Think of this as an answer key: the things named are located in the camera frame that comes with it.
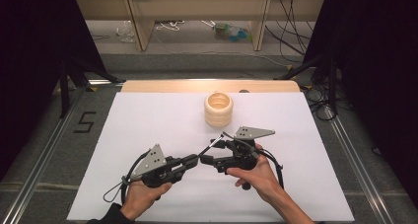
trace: white paper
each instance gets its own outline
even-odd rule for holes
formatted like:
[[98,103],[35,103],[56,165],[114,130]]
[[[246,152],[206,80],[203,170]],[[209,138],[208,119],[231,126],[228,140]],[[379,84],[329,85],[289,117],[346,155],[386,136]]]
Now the white paper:
[[[134,161],[156,143],[165,156],[198,154],[222,131],[240,126],[274,129],[256,139],[284,166],[285,190],[314,221],[354,221],[302,93],[229,94],[232,122],[214,128],[204,120],[206,93],[119,93],[116,95],[69,220],[102,218],[103,195],[120,182]],[[212,148],[212,155],[231,155]],[[198,164],[138,220],[154,222],[277,222],[283,219],[254,188]]]

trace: aluminum rail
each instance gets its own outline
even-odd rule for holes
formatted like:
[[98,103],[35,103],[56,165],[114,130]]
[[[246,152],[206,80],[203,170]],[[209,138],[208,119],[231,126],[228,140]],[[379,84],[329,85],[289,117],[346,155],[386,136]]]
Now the aluminum rail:
[[31,197],[35,192],[35,188],[55,151],[56,146],[59,144],[62,134],[64,133],[65,128],[67,127],[68,122],[71,118],[72,112],[74,111],[78,102],[84,94],[84,90],[84,88],[76,89],[74,93],[75,95],[73,96],[73,104],[68,110],[68,113],[63,118],[60,118],[58,120],[58,123],[55,126],[51,136],[49,137],[48,142],[43,148],[42,153],[37,159],[34,168],[32,169],[25,183],[23,184],[14,202],[10,206],[9,211],[7,212],[7,215],[3,220],[3,224],[19,223],[20,219],[22,218],[22,215],[25,212],[26,207],[28,206],[31,200]]
[[[330,110],[330,108],[327,108],[326,113],[328,114],[328,116],[332,115],[332,111]],[[351,142],[347,132],[345,131],[344,126],[341,123],[341,120],[338,116],[336,116],[335,119],[331,120],[330,122],[335,134],[338,137],[339,142],[342,145],[345,155],[347,156],[348,161],[350,162],[351,167],[353,168],[354,174],[359,180],[360,186],[362,187],[367,200],[369,201],[373,211],[375,212],[375,215],[379,223],[394,223],[382,196],[380,195],[378,189],[376,188],[375,184],[370,178],[369,173],[367,172],[362,160],[357,154],[357,151],[353,146],[353,143]]]

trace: cabinet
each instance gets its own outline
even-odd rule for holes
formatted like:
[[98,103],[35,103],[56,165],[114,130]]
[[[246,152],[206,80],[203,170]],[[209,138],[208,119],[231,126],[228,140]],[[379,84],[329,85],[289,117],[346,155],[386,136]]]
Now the cabinet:
[[286,21],[291,2],[295,21],[314,22],[323,0],[77,0],[86,20],[130,20],[138,50],[146,50],[156,20],[248,21],[261,50],[266,21]]

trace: wrist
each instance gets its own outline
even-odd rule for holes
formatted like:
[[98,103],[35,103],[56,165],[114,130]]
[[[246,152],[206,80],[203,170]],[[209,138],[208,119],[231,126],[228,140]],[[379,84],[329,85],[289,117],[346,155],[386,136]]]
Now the wrist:
[[135,213],[134,210],[132,210],[129,207],[126,207],[125,205],[123,205],[120,208],[120,212],[123,214],[123,216],[125,216],[127,219],[129,219],[131,221],[135,221],[135,219],[140,216],[137,213]]
[[283,189],[275,189],[274,191],[269,193],[268,196],[268,203],[273,207],[284,207],[286,206],[292,198],[289,194],[286,193]]

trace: hand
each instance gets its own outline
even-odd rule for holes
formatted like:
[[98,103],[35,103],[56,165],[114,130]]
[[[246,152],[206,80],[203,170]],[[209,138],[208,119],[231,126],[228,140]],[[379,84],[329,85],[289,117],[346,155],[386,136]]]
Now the hand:
[[129,220],[135,220],[150,208],[154,201],[171,187],[172,183],[162,184],[160,187],[147,187],[142,181],[129,185],[128,195],[120,211]]
[[[257,149],[262,149],[262,146],[255,144]],[[268,160],[260,155],[255,167],[250,170],[242,170],[240,168],[229,168],[227,173],[233,177],[239,178],[236,182],[236,187],[245,183],[250,183],[258,192],[260,197],[271,204],[271,194],[276,191],[284,191],[277,181],[273,171],[271,170]]]
[[[262,146],[259,144],[255,144],[255,147],[262,149]],[[236,187],[244,183],[250,183],[257,190],[260,197],[268,202],[285,219],[286,223],[314,224],[290,195],[282,189],[264,156],[260,155],[257,164],[250,171],[240,168],[229,168],[227,173],[239,178],[236,182]]]

